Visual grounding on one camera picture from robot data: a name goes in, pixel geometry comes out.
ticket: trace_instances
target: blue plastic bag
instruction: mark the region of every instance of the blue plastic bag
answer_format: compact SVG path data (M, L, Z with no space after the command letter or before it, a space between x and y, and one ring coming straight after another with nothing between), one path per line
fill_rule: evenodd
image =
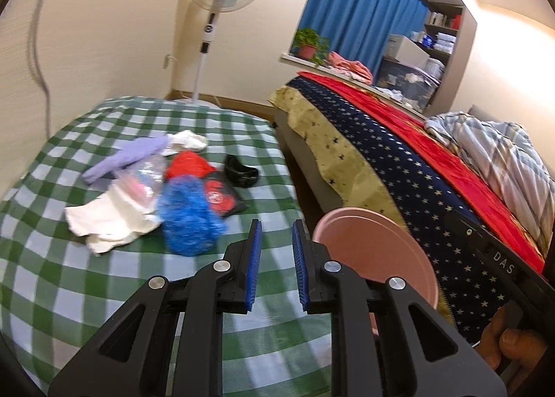
M185 256L207 252L225 232L225 223L206 201L201 180L189 175L166 184L158 201L158 216L168 248Z

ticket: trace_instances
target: yellow fabric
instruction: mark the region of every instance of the yellow fabric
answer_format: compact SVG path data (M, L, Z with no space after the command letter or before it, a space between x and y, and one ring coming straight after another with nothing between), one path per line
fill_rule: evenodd
M299 90L283 86L268 101L287 112L289 127L305 139L320 174L341 197L343 206L379 212L409 233L397 205L373 168ZM453 324L449 305L438 287L437 311Z

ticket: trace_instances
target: pink blanket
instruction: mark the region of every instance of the pink blanket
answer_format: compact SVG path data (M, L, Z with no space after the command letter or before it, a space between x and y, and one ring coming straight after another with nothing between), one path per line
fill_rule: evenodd
M357 79L357 80L360 80L361 82L364 82L368 85L372 84L372 82L374 81L374 78L370 70L367 67L365 67L362 63L360 63L358 60L356 61L346 60L343 57L341 57L338 53L330 52L330 54L327 56L327 61L330 63L330 65L333 68L337 69L338 71L342 71L342 70L349 71L354 75L357 75L357 76L353 76L355 79L357 79L357 77L361 77L362 79Z

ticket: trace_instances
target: star pattern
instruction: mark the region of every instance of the star pattern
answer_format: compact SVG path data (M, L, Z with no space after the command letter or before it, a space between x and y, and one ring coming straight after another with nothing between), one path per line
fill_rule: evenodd
M310 79L299 76L288 86L298 89L376 171L434 265L456 327L470 343L478 341L490 318L508 300L507 292L464 241L445 229L443 218L457 210L478 225L484 222L434 168L370 115ZM322 142L335 149L336 158L349 147L334 136Z

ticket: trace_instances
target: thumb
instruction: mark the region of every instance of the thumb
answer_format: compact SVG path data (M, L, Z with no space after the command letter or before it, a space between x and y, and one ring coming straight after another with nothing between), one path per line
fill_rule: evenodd
M506 329L499 339L501 353L521 366L532 370L542 359L547 349L545 341L533 331Z

